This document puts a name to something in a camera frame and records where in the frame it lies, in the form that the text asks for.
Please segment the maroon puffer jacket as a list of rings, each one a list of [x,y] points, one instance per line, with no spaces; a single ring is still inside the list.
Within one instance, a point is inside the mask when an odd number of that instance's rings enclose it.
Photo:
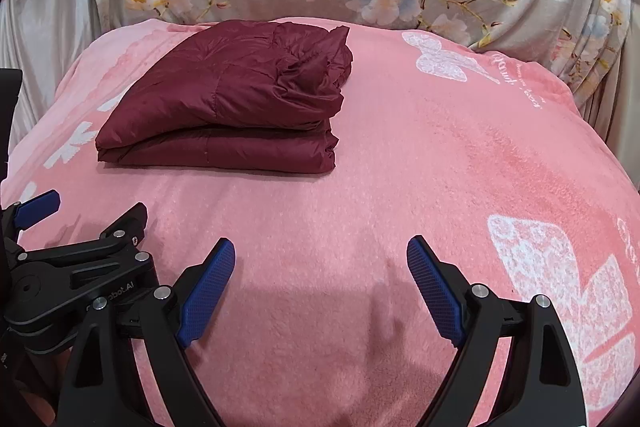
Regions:
[[[332,118],[352,72],[349,29],[227,20],[178,44],[137,80],[96,137],[122,167],[326,174]]]

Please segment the silver grey curtain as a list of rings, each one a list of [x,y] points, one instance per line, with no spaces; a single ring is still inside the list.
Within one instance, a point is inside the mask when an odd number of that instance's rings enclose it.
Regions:
[[[47,113],[70,65],[99,34],[96,0],[1,0],[1,66],[23,72],[9,147]]]

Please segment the pink fleece blanket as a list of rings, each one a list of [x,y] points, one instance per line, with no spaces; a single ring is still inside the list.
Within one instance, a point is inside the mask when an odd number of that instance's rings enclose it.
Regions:
[[[144,22],[96,40],[14,148],[3,202],[62,205],[36,249],[93,239],[136,202],[169,284],[219,237],[238,256],[189,352],[230,426],[412,426],[454,357],[407,267],[412,236],[503,298],[547,295],[579,367],[590,425],[639,365],[639,195],[564,83],[534,63],[477,57],[465,80],[418,66],[454,45],[352,26],[326,176],[124,169],[96,135],[126,90],[191,29]]]

